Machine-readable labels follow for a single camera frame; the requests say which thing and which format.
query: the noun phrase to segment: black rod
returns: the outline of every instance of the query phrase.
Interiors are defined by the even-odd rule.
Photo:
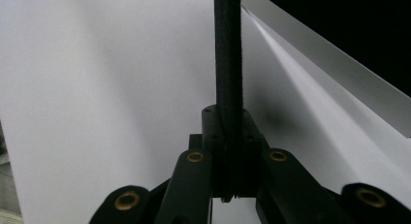
[[[217,109],[227,143],[227,190],[236,194],[243,157],[240,0],[214,0],[214,19]]]

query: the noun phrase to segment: white surface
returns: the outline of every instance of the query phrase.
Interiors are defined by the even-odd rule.
[[[25,223],[86,223],[112,190],[167,179],[214,104],[212,0],[0,2]],[[243,45],[245,104],[271,147],[334,191],[367,182],[411,207],[409,140],[246,13]],[[252,200],[214,203],[213,223],[257,222]]]
[[[242,0],[242,4],[405,138],[411,138],[410,97],[269,0]]]

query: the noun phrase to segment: gray floor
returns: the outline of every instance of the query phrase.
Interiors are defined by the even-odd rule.
[[[10,163],[0,165],[0,209],[21,213]]]

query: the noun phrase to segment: black metal bracket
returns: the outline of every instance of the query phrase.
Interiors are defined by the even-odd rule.
[[[112,192],[92,224],[210,223],[212,198],[225,198],[227,147],[215,106],[203,110],[203,133],[190,136],[173,176],[148,192],[126,186]],[[236,197],[255,197],[262,223],[411,223],[411,211],[370,185],[346,185],[341,195],[323,188],[292,153],[269,148],[243,111],[244,165]]]

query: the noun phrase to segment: bolt hole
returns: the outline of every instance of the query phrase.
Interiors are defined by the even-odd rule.
[[[387,204],[381,195],[369,189],[359,188],[356,195],[363,203],[374,208],[382,208]]]
[[[187,155],[187,160],[192,163],[198,163],[204,160],[204,155],[200,152],[191,152]]]
[[[284,162],[288,159],[288,156],[281,151],[272,151],[269,153],[269,158],[274,161]]]
[[[114,206],[118,210],[126,211],[135,207],[140,201],[140,196],[134,191],[127,191],[115,199]]]

